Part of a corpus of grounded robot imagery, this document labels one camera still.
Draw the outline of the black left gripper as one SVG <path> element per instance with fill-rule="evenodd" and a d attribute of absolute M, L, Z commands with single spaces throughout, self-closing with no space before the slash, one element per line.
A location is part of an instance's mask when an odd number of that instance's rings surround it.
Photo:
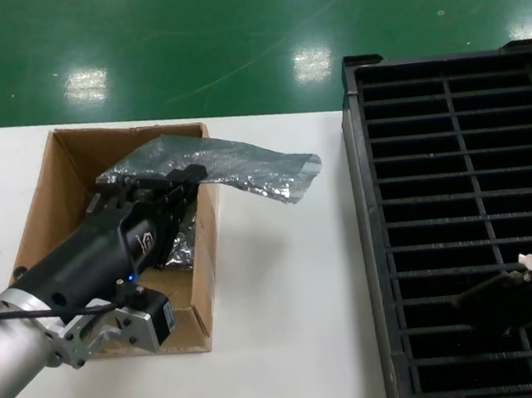
<path fill-rule="evenodd" d="M 121 178 L 130 194 L 159 194 L 86 216 L 11 287 L 34 296 L 69 323 L 94 299 L 113 302 L 118 279 L 135 280 L 152 267 L 191 269 L 198 184 L 206 177 L 205 167 L 197 164 L 163 176 Z"/>

